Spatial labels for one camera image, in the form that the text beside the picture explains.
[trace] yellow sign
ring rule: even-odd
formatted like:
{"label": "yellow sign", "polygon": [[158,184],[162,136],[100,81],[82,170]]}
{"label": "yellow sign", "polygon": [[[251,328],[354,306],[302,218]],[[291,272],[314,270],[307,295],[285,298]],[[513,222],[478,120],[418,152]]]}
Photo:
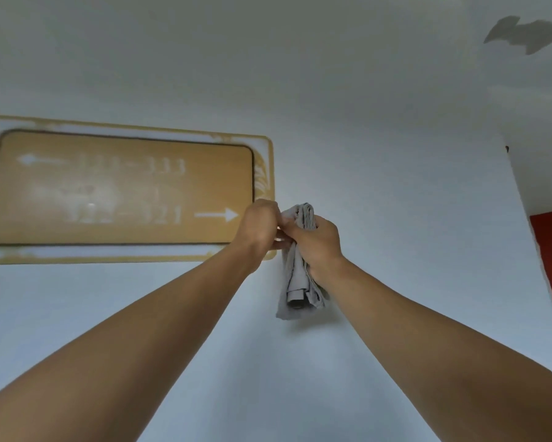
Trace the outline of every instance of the yellow sign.
{"label": "yellow sign", "polygon": [[0,245],[226,243],[253,169],[243,145],[9,131]]}

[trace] gray cloth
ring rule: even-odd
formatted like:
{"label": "gray cloth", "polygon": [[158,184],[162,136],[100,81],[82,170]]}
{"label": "gray cloth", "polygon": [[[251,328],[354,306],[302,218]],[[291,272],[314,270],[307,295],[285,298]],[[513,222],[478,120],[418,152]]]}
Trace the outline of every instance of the gray cloth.
{"label": "gray cloth", "polygon": [[[316,229],[313,208],[310,204],[297,204],[284,211],[283,217],[295,219],[302,229]],[[290,249],[282,251],[284,259],[284,285],[278,303],[276,317],[280,319],[301,319],[326,306],[327,292],[310,277],[308,264],[293,242]]]}

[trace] decorative sign frame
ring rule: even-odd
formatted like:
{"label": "decorative sign frame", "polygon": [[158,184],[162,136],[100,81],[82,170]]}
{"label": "decorative sign frame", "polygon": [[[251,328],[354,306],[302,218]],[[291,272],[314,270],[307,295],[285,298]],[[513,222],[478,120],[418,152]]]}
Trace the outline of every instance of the decorative sign frame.
{"label": "decorative sign frame", "polygon": [[[0,138],[2,134],[14,130],[243,145],[253,152],[254,200],[274,199],[273,146],[272,141],[265,136],[0,116]],[[222,247],[206,244],[0,245],[0,264],[192,261],[205,260]],[[275,252],[270,252],[266,259],[274,255]]]}

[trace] forearm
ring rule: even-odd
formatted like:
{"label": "forearm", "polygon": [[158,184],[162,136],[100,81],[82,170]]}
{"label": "forearm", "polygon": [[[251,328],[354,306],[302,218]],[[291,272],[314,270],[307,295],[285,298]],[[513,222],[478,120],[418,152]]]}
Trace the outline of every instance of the forearm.
{"label": "forearm", "polygon": [[552,372],[340,261],[325,287],[444,442],[552,441]]}
{"label": "forearm", "polygon": [[0,442],[138,438],[258,257],[228,246],[16,379],[0,392]]}

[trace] white arrow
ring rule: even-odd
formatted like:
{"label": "white arrow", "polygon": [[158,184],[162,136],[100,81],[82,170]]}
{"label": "white arrow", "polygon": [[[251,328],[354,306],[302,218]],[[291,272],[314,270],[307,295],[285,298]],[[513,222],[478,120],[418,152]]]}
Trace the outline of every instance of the white arrow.
{"label": "white arrow", "polygon": [[19,163],[24,164],[25,166],[30,166],[35,163],[54,164],[61,166],[68,163],[66,160],[59,160],[58,158],[39,158],[31,153],[20,155],[17,159]]}
{"label": "white arrow", "polygon": [[235,211],[225,208],[225,212],[197,212],[194,217],[224,217],[226,222],[230,222],[238,215]]}

